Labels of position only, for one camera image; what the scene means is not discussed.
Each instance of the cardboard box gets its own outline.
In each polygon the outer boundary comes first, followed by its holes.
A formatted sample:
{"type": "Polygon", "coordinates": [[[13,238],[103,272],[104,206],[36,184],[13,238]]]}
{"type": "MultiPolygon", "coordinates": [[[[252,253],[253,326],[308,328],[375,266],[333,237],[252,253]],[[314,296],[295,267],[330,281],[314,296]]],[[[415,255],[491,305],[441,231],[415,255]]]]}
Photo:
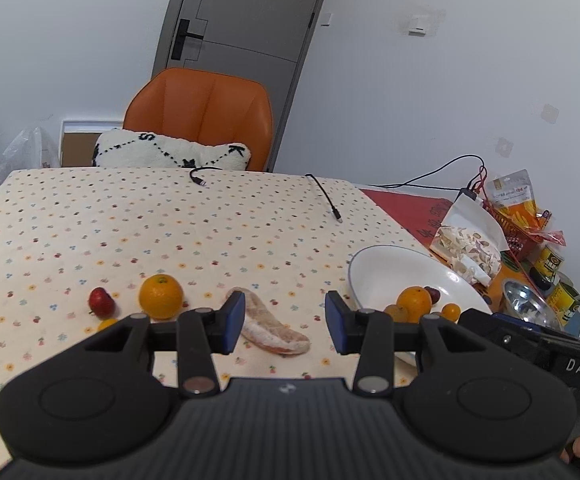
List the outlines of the cardboard box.
{"type": "Polygon", "coordinates": [[[92,166],[92,155],[101,134],[64,134],[61,150],[62,168],[92,166]]]}

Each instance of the white pillow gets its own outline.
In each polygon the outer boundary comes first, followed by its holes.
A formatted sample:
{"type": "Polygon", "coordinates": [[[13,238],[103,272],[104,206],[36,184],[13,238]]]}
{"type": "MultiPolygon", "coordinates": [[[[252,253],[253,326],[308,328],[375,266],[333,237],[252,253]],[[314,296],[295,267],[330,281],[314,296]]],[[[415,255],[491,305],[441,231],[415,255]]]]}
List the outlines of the white pillow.
{"type": "Polygon", "coordinates": [[[115,128],[99,136],[92,165],[101,168],[200,168],[244,171],[250,159],[245,144],[205,146],[148,132],[115,128]]]}

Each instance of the white plate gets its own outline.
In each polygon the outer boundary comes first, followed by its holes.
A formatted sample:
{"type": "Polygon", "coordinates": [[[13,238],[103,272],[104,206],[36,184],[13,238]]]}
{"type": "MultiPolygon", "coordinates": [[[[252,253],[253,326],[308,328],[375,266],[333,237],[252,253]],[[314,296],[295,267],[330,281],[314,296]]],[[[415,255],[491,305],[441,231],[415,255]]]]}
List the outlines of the white plate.
{"type": "MultiPolygon", "coordinates": [[[[452,269],[436,258],[404,247],[375,245],[361,249],[350,261],[347,277],[359,308],[383,310],[404,288],[418,285],[433,286],[441,292],[432,312],[456,303],[461,311],[476,308],[491,314],[480,294],[452,269]]],[[[416,366],[413,352],[397,352],[397,357],[416,366]]]]}

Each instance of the red apple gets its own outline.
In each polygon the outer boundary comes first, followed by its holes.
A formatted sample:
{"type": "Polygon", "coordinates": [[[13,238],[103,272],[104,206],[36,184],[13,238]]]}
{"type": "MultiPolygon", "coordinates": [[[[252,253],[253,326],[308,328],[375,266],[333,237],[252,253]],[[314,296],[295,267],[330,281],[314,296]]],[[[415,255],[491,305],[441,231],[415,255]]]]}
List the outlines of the red apple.
{"type": "Polygon", "coordinates": [[[115,300],[106,292],[102,286],[97,286],[90,293],[88,305],[92,313],[99,319],[107,319],[115,312],[115,300]]]}

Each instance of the snack bag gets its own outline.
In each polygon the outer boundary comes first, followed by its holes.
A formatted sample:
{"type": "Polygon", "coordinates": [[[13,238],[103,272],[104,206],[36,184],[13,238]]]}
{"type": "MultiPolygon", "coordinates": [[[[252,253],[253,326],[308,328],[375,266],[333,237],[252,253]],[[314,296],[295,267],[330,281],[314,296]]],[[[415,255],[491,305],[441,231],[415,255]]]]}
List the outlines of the snack bag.
{"type": "Polygon", "coordinates": [[[534,190],[527,170],[517,171],[488,182],[486,195],[494,208],[521,229],[540,231],[534,190]]]}

